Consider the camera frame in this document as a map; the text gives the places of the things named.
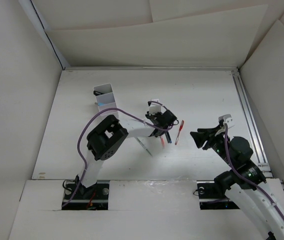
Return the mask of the clear green pen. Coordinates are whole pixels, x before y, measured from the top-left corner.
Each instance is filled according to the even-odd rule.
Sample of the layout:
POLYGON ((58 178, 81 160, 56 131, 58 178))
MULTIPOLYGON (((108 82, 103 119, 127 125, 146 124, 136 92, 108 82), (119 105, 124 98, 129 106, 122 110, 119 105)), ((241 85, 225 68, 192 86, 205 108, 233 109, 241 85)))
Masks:
POLYGON ((152 153, 148 150, 148 148, 146 147, 146 145, 145 145, 138 137, 136 137, 135 139, 136 139, 136 141, 141 145, 141 147, 142 147, 144 150, 146 150, 146 152, 152 157, 153 155, 152 155, 152 153))

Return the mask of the light blue mechanical pencil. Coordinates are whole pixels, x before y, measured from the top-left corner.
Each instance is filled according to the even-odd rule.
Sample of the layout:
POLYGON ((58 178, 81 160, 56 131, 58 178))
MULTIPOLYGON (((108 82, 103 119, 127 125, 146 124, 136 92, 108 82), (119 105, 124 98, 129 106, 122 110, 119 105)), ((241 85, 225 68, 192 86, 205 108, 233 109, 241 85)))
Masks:
POLYGON ((100 103, 100 102, 95 102, 94 104, 97 105, 97 106, 103 106, 103 105, 105 105, 105 103, 100 103))

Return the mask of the black green highlighter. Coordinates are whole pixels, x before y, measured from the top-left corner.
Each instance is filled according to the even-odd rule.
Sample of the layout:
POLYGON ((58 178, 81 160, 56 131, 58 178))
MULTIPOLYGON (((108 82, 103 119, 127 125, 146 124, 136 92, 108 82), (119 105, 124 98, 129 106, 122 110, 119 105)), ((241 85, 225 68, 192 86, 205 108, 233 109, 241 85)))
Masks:
POLYGON ((94 94, 95 96, 104 95, 104 93, 102 93, 102 92, 100 92, 100 91, 96 91, 96 90, 93 91, 93 94, 94 94))

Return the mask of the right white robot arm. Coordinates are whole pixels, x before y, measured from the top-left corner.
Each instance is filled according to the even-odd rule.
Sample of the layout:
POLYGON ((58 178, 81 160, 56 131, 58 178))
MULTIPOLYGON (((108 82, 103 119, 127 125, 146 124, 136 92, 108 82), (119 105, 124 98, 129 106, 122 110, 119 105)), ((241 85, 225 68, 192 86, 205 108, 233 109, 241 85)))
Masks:
POLYGON ((228 126, 190 132, 199 149, 212 149, 230 167, 214 178, 213 191, 237 205, 265 240, 284 240, 284 209, 260 168, 253 150, 241 136, 229 138, 228 126))

